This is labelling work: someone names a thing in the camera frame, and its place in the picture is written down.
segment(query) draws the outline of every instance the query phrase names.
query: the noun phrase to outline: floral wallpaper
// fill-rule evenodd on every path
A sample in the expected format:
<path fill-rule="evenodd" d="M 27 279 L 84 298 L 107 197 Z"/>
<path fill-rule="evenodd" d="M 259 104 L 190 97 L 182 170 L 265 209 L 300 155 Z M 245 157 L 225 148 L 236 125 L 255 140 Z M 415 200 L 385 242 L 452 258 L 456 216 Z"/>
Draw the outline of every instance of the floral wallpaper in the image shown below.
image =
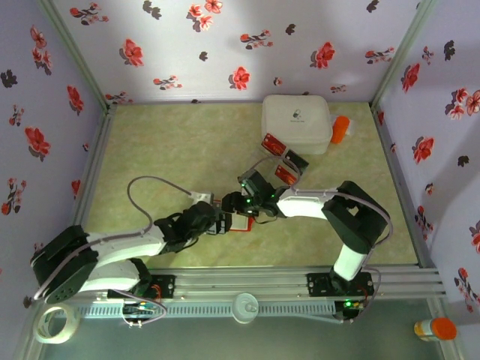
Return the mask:
<path fill-rule="evenodd" d="M 0 349 L 12 359 L 38 288 L 30 259 L 71 221 L 101 108 L 30 0 L 2 3 L 0 32 Z"/>
<path fill-rule="evenodd" d="M 126 104 L 369 101 L 419 0 L 52 2 L 106 101 Z"/>
<path fill-rule="evenodd" d="M 479 11 L 476 0 L 439 1 L 378 109 L 466 359 L 479 357 L 480 337 Z"/>

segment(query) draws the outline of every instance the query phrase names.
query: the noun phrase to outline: orange cap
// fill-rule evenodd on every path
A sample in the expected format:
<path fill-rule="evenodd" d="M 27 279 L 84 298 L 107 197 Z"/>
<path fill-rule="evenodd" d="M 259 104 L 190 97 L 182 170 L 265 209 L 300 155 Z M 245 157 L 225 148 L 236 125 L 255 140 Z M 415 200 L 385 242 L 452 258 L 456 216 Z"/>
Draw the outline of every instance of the orange cap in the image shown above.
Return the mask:
<path fill-rule="evenodd" d="M 345 137 L 345 133 L 350 125 L 350 120 L 346 116 L 338 116 L 333 125 L 333 135 L 330 142 L 339 144 Z"/>
<path fill-rule="evenodd" d="M 440 340 L 453 340 L 457 336 L 457 327 L 446 317 L 439 317 L 432 321 L 432 332 Z"/>

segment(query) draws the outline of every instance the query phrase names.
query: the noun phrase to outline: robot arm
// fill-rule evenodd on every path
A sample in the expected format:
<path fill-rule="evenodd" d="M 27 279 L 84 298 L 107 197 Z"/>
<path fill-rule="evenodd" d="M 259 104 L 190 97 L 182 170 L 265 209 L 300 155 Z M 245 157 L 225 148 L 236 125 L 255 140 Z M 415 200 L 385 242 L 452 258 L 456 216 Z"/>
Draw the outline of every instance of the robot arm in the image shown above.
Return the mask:
<path fill-rule="evenodd" d="M 238 182 L 242 192 L 223 198 L 225 212 L 245 216 L 257 216 L 263 212 L 276 218 L 305 216 L 324 219 L 332 225 L 343 242 L 330 274 L 332 286 L 339 291 L 345 290 L 361 271 L 389 221 L 386 210 L 351 181 L 331 190 L 274 189 L 255 169 L 251 169 L 240 176 Z"/>
<path fill-rule="evenodd" d="M 128 290 L 141 296 L 150 287 L 152 276 L 136 257 L 182 251 L 218 227 L 219 216 L 233 212 L 248 217 L 264 212 L 275 218 L 307 216 L 329 221 L 343 247 L 329 274 L 328 286 L 346 293 L 386 228 L 387 221 L 378 210 L 386 211 L 351 181 L 333 190 L 274 189 L 254 169 L 238 181 L 242 192 L 227 194 L 220 214 L 212 206 L 210 194 L 208 199 L 196 199 L 182 213 L 156 220 L 146 232 L 88 234 L 81 226 L 68 227 L 31 260 L 40 284 L 39 298 L 55 304 L 78 292 L 105 289 Z"/>
<path fill-rule="evenodd" d="M 179 252 L 211 228 L 216 217 L 210 204 L 199 201 L 154 221 L 146 232 L 90 234 L 79 225 L 69 226 L 31 259 L 40 285 L 38 298 L 55 304 L 82 291 L 105 289 L 142 295 L 152 277 L 135 257 Z"/>

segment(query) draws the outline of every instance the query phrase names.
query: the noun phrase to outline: tape roll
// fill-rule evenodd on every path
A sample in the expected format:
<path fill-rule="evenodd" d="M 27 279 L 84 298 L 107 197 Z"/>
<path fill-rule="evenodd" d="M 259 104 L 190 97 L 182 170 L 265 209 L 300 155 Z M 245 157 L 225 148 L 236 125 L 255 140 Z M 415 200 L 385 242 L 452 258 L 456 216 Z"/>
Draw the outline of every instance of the tape roll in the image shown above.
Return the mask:
<path fill-rule="evenodd" d="M 50 334 L 50 323 L 56 313 L 63 311 L 65 317 L 65 325 L 58 334 Z M 74 336 L 75 331 L 80 324 L 80 313 L 77 309 L 66 304 L 56 304 L 47 306 L 40 311 L 34 321 L 33 333 L 37 341 L 44 344 L 61 344 Z"/>

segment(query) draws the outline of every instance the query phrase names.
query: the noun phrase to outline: white plastic box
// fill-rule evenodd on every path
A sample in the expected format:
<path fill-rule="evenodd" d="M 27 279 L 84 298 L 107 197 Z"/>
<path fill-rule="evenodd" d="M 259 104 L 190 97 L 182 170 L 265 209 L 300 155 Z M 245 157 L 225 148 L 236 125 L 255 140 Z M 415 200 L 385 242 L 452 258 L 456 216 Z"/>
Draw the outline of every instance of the white plastic box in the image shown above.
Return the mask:
<path fill-rule="evenodd" d="M 269 95 L 263 101 L 262 139 L 267 133 L 299 155 L 323 154 L 333 135 L 329 106 L 316 95 Z"/>

